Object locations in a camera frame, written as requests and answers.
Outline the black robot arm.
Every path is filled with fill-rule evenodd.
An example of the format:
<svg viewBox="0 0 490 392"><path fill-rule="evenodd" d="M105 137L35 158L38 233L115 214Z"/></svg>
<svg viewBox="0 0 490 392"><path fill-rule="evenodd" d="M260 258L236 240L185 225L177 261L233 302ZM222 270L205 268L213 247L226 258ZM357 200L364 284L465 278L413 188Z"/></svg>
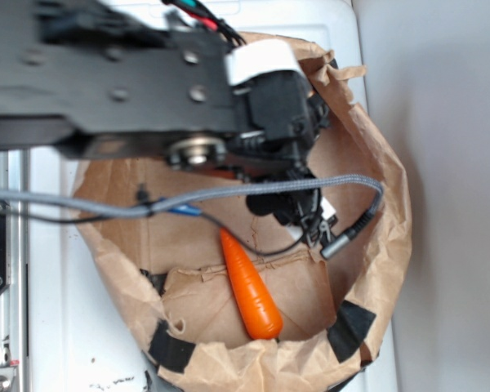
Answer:
<svg viewBox="0 0 490 392"><path fill-rule="evenodd" d="M97 1L0 1L0 150L162 158L252 184L258 216L336 245L308 157L327 123L290 46L246 43L198 1L152 29Z"/></svg>

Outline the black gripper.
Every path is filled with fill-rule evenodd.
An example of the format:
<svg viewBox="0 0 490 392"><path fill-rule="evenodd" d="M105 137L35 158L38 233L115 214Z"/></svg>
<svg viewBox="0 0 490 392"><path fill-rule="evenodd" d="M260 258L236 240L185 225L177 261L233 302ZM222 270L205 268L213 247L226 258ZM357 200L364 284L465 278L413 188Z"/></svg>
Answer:
<svg viewBox="0 0 490 392"><path fill-rule="evenodd" d="M228 145L232 154L245 158L244 174L258 183L313 179L308 158L328 125L328 107L289 44L275 38L252 42L225 61L229 84L251 127ZM336 213L320 189L249 195L246 205L256 216L273 216L280 225L295 228L297 240L310 247L336 240Z"/></svg>

